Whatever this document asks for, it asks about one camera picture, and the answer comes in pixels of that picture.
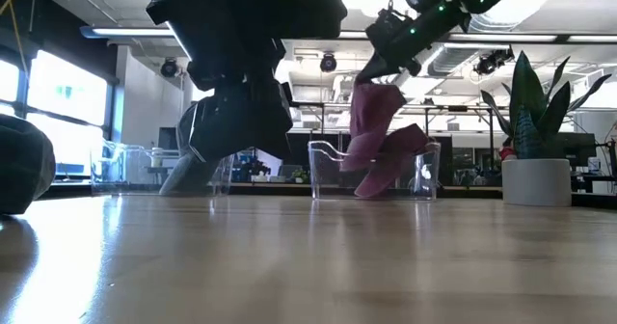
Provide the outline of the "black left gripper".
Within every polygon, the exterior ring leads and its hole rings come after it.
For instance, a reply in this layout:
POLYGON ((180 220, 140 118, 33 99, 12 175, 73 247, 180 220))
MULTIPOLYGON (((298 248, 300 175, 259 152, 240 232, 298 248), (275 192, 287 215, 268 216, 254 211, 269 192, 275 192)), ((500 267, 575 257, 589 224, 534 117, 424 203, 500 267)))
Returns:
POLYGON ((282 41, 248 41, 247 45, 248 49, 240 43, 199 50, 187 66, 196 87, 201 91, 214 89, 219 102, 239 103, 247 100, 247 80, 250 97, 280 97, 281 84, 273 76, 284 58, 282 41))

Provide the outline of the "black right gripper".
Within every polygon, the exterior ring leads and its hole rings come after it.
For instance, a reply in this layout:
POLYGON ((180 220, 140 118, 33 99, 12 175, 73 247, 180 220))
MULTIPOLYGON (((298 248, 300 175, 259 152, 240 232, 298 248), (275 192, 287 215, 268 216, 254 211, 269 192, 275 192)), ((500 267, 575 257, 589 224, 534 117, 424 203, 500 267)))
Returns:
POLYGON ((370 82, 389 73, 400 73, 403 68, 412 76, 417 76, 422 64, 416 59, 416 55, 429 49, 434 42, 457 26, 466 33, 470 20, 471 14, 454 4, 438 4, 430 8, 394 36, 392 54, 386 54, 385 60, 381 56, 372 56, 358 73, 357 81, 370 82))

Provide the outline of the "black-framed background table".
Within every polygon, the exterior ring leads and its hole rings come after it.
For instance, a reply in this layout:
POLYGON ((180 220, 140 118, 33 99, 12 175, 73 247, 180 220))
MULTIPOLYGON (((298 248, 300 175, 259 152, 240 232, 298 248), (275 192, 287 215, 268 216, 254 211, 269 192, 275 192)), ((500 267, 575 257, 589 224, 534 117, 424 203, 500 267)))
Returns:
MULTIPOLYGON (((291 133, 349 133, 351 104, 297 102, 291 133)), ((408 103, 393 113, 387 133, 417 124, 427 135, 501 133, 495 113, 485 105, 427 105, 408 103)))

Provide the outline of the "clear plastic bin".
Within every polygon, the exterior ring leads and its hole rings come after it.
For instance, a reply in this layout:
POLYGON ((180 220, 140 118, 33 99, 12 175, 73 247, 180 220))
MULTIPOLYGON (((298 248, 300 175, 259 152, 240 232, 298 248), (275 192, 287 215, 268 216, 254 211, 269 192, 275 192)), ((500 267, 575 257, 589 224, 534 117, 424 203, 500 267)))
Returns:
POLYGON ((432 201, 440 187, 441 145, 429 143, 426 151, 412 158, 403 174, 379 197, 364 199, 355 191, 370 170, 343 172, 340 165, 346 153, 335 150, 325 141, 308 144, 312 197, 316 200, 379 200, 379 201, 432 201))
POLYGON ((232 155, 202 162, 192 152, 103 142, 91 150, 92 191, 101 195, 217 197, 229 192, 232 155))

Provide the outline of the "long ceiling light bar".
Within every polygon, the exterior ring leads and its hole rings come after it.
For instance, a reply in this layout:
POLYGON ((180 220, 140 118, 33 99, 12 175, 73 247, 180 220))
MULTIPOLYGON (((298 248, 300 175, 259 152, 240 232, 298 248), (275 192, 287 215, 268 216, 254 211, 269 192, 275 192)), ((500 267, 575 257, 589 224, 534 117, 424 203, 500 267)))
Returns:
MULTIPOLYGON (((104 28, 83 26, 81 34, 87 39, 146 38, 171 39, 174 32, 163 28, 104 28)), ((617 45, 617 35, 602 34, 528 34, 528 33, 448 33, 434 42, 451 43, 510 43, 558 45, 617 45)))

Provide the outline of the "large bright window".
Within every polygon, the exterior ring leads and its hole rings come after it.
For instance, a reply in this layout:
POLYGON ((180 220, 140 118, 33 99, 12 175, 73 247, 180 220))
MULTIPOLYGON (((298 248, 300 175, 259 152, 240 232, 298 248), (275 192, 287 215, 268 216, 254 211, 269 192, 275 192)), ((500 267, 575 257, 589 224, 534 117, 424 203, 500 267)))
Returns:
POLYGON ((0 59, 0 114, 25 119, 51 141, 60 177, 91 174, 107 131, 106 80, 40 50, 27 72, 0 59))

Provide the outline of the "snake plant in white pot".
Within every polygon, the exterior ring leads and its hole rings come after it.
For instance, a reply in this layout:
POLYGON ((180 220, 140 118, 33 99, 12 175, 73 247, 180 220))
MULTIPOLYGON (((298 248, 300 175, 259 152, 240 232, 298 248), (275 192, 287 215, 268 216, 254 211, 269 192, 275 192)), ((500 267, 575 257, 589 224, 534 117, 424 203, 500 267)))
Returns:
POLYGON ((567 207, 572 204, 571 166, 561 153, 558 133, 566 116, 595 94, 610 76, 598 78, 586 94, 572 99, 569 82, 559 83, 568 64, 563 61, 553 74, 548 90, 521 52, 515 64, 509 93, 509 115, 504 117, 491 94, 482 100, 497 117, 514 154, 501 162, 502 196, 506 204, 567 207))

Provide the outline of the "dark computer monitor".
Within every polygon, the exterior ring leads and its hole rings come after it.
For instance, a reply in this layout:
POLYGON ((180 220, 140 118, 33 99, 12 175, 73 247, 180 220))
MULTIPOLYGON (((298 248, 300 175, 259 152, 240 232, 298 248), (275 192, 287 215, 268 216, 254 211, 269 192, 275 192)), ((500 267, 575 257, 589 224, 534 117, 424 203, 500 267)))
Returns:
POLYGON ((594 134, 564 132, 558 136, 566 158, 583 161, 597 156, 594 134))

